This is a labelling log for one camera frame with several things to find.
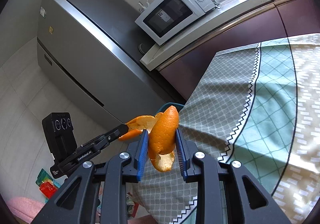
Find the orange peel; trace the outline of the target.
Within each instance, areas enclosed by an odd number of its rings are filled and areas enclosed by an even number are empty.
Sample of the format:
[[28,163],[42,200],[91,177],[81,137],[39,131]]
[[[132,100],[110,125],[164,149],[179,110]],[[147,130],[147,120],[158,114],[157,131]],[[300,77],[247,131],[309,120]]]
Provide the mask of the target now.
[[127,122],[129,131],[118,139],[120,141],[132,139],[140,135],[143,130],[147,130],[149,159],[157,171],[167,172],[171,171],[175,160],[175,132],[178,124],[178,111],[175,106],[170,106],[155,116],[142,115]]

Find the patterned tablecloth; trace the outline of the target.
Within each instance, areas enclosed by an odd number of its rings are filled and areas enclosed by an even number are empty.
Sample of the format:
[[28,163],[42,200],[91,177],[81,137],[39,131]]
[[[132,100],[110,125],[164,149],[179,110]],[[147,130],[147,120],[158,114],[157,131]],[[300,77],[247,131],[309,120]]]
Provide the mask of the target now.
[[319,223],[319,34],[217,52],[179,117],[185,139],[239,161],[292,223]]

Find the grey refrigerator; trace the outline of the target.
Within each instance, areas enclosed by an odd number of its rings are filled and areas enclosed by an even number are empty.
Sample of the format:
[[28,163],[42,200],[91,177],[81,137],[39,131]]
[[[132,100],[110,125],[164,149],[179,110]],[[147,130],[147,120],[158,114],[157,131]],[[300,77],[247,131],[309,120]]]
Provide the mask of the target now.
[[84,113],[112,129],[185,98],[141,62],[154,46],[125,0],[42,0],[37,59],[49,79]]

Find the white microwave oven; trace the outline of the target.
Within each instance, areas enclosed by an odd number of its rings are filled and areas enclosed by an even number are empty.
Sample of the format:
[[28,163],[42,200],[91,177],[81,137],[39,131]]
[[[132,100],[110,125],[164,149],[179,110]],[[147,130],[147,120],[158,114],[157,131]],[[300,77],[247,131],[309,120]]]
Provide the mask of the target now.
[[213,8],[211,0],[154,0],[135,23],[162,45]]

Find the purple base cabinets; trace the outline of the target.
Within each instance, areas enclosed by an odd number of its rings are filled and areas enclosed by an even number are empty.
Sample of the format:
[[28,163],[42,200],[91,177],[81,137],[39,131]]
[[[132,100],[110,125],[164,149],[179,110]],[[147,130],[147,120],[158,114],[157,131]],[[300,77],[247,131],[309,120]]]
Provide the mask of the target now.
[[217,52],[243,45],[319,32],[314,0],[275,0],[212,30],[160,66],[173,101],[185,104]]

